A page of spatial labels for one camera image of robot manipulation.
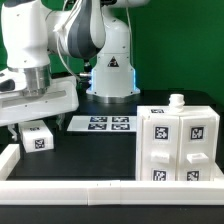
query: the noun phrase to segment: blue light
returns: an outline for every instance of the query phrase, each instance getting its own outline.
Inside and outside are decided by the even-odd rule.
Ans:
[[[133,89],[134,89],[134,91],[136,91],[137,87],[136,87],[136,70],[135,69],[134,69],[134,77],[133,78],[134,78],[134,88]]]
[[[93,69],[92,69],[92,71],[91,71],[91,87],[90,87],[90,89],[91,89],[91,91],[93,91]]]

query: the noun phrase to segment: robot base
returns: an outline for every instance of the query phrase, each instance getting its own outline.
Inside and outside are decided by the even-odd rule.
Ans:
[[[92,91],[87,90],[87,99],[94,100],[100,103],[127,103],[130,101],[138,100],[140,97],[140,90],[136,90],[132,95],[124,97],[106,97],[94,94]]]

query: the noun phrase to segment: sticker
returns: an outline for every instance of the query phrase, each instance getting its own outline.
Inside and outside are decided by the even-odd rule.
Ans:
[[[30,131],[39,131],[40,128],[39,127],[36,127],[36,128],[30,128]]]
[[[117,60],[116,60],[115,57],[113,57],[113,58],[110,60],[110,63],[108,64],[108,67],[114,67],[114,68],[119,67],[119,65],[118,65]]]
[[[187,181],[199,181],[199,171],[187,172]]]
[[[114,131],[127,131],[130,130],[129,124],[112,124],[112,130]]]
[[[204,139],[204,127],[192,127],[191,140],[203,140],[203,139]]]
[[[107,117],[91,117],[90,122],[107,122]]]
[[[164,170],[153,170],[153,181],[166,181],[167,172]]]
[[[162,109],[152,109],[151,112],[153,114],[163,114],[164,110],[162,110]]]
[[[169,128],[168,127],[155,127],[155,139],[156,140],[168,140]]]
[[[106,124],[89,124],[88,126],[88,130],[106,130],[107,129],[107,125]]]
[[[36,139],[35,140],[35,149],[44,149],[44,148],[45,148],[44,139]]]
[[[124,122],[129,122],[129,117],[112,117],[112,122],[119,122],[119,123],[124,123]]]

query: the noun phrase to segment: white cube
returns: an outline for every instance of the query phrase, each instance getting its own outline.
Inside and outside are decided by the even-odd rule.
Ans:
[[[53,135],[43,120],[19,123],[19,132],[27,153],[54,148]]]
[[[136,179],[213,180],[219,115],[183,106],[180,95],[171,99],[169,106],[138,106]]]

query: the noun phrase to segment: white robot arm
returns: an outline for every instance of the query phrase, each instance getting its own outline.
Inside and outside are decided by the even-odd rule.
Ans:
[[[114,0],[76,0],[54,12],[41,0],[7,0],[2,6],[7,69],[0,71],[0,126],[76,110],[73,76],[52,79],[48,54],[83,59],[105,43],[101,6]]]
[[[137,7],[149,0],[117,0],[114,5],[103,7],[106,42],[97,55],[92,70],[89,99],[104,103],[124,103],[139,96],[136,73],[131,58],[131,32],[124,22],[113,16],[112,8]]]

